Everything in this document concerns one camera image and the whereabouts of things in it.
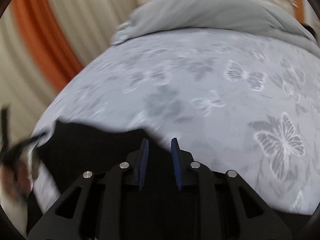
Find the metal screw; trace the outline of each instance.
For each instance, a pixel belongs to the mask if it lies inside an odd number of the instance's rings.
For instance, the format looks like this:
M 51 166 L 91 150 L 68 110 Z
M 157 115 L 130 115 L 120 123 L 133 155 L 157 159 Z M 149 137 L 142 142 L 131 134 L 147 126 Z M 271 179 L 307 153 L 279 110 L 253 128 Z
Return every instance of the metal screw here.
M 235 178 L 238 175 L 238 173 L 236 173 L 236 171 L 233 170 L 228 171 L 227 174 L 231 178 Z
M 198 169 L 198 168 L 200 168 L 200 163 L 198 163 L 198 162 L 192 162 L 192 163 L 190 164 L 190 166 L 191 166 L 191 168 Z
M 120 168 L 121 169 L 126 169 L 126 168 L 128 168 L 129 167 L 129 163 L 126 163 L 126 162 L 124 162 L 124 163 L 120 163 Z
M 90 178 L 92 176 L 92 172 L 91 171 L 86 171 L 84 174 L 83 174 L 83 177 L 85 178 L 85 179 L 88 179 L 88 178 Z

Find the gray blanket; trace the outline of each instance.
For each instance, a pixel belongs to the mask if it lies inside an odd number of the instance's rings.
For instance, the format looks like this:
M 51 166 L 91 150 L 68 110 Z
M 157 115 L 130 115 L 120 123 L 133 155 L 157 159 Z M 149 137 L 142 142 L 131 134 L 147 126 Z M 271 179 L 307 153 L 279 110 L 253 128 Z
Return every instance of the gray blanket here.
M 175 0 L 184 12 L 173 7 L 171 13 L 172 4 L 166 9 L 159 5 L 166 1 L 138 8 L 132 26 L 127 24 L 116 37 L 124 41 L 159 26 L 187 27 L 211 20 L 220 28 L 259 34 L 265 29 L 296 37 L 318 54 L 309 33 L 277 7 L 271 14 L 268 4 L 269 13 L 260 12 L 265 20 L 254 20 L 252 10 L 264 6 L 260 0 L 247 1 L 251 7 L 242 21 L 248 26 L 231 21 L 229 14 L 237 11 L 231 4 L 199 0 L 201 6 L 191 6 L 188 0 Z M 221 20 L 208 17 L 210 10 Z M 227 15 L 230 23 L 223 20 Z M 57 96 L 35 133 L 52 134 L 59 117 L 101 129 L 145 127 L 159 135 L 163 147 L 169 149 L 170 140 L 177 137 L 181 149 L 210 169 L 236 170 L 270 206 L 312 214 L 320 201 L 320 59 L 301 44 L 204 27 L 153 33 L 111 47 Z M 44 165 L 34 192 L 43 211 L 59 197 Z
M 269 36 L 320 57 L 314 37 L 293 16 L 265 0 L 152 0 L 131 14 L 113 37 L 113 44 L 186 27 Z

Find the black fabric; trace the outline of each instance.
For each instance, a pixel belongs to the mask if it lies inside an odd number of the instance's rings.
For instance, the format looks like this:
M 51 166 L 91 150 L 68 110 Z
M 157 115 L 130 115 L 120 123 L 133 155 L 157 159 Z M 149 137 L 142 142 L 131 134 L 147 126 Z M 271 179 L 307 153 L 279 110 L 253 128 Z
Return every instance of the black fabric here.
M 84 171 L 100 173 L 124 162 L 143 138 L 153 141 L 144 130 L 111 133 L 57 121 L 53 136 L 37 153 L 63 193 Z
M 0 161 L 2 161 L 2 154 L 8 150 L 8 108 L 1 109 L 1 133 L 2 133 L 2 148 L 0 151 Z
M 109 170 L 149 140 L 145 186 L 137 194 L 127 192 L 122 200 L 123 239 L 192 239 L 195 194 L 180 192 L 173 174 L 172 156 L 159 147 L 144 130 L 125 133 L 103 132 L 78 123 L 57 122 L 54 135 L 38 148 L 40 159 L 63 193 L 84 171 Z M 28 200 L 28 230 L 41 214 L 34 196 Z M 278 213 L 296 234 L 309 216 Z
M 38 222 L 42 217 L 41 209 L 37 203 L 36 197 L 33 191 L 28 196 L 28 221 L 27 221 L 27 235 L 29 234 L 31 228 Z
M 308 24 L 301 24 L 301 25 L 312 34 L 312 36 L 316 39 L 316 41 L 318 41 L 316 31 L 311 26 L 309 26 Z

